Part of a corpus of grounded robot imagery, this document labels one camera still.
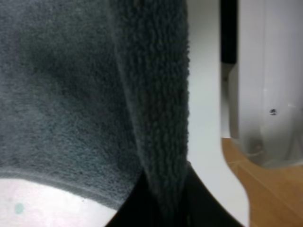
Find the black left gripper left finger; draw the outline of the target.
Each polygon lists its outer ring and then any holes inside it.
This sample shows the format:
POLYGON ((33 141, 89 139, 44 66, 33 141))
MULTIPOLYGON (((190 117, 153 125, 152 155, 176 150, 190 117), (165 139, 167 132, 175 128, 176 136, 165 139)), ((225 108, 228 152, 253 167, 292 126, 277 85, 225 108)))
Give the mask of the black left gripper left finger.
POLYGON ((163 226, 163 219, 159 207, 150 192, 145 173, 141 173, 129 197, 106 227, 161 226, 163 226))

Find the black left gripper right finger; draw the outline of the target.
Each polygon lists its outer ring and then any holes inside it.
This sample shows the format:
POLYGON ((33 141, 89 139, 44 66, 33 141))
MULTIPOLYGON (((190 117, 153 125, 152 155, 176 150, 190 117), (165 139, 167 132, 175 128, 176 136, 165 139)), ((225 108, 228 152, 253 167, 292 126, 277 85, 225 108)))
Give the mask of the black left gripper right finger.
POLYGON ((187 227, 240 227, 241 224, 208 191, 190 162, 182 199, 187 227))

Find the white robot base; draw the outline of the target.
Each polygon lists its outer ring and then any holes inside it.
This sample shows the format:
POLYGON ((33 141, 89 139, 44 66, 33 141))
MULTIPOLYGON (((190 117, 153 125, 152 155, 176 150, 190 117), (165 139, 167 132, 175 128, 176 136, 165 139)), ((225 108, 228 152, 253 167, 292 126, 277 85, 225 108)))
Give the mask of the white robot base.
POLYGON ((303 3, 220 2, 225 137, 264 168, 303 163, 303 3))

